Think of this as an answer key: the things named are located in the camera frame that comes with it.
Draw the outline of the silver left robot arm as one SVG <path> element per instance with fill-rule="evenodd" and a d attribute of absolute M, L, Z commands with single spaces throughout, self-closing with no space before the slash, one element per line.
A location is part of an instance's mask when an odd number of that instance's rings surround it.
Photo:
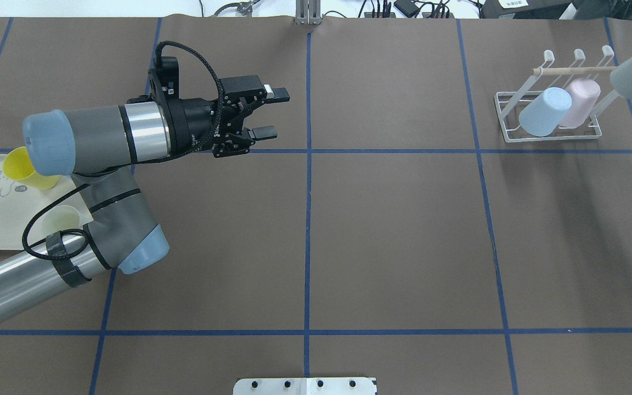
<path fill-rule="evenodd" d="M 0 323 L 118 268 L 137 273 L 166 257 L 169 244 L 131 166 L 190 153 L 245 155 L 274 127 L 244 127 L 263 105 L 290 100 L 256 75 L 219 78 L 202 59 L 217 98 L 181 98 L 179 64 L 156 53 L 149 93 L 123 105 L 52 110 L 24 119 L 22 132 L 38 173 L 74 188 L 33 215 L 22 250 L 0 262 Z"/>

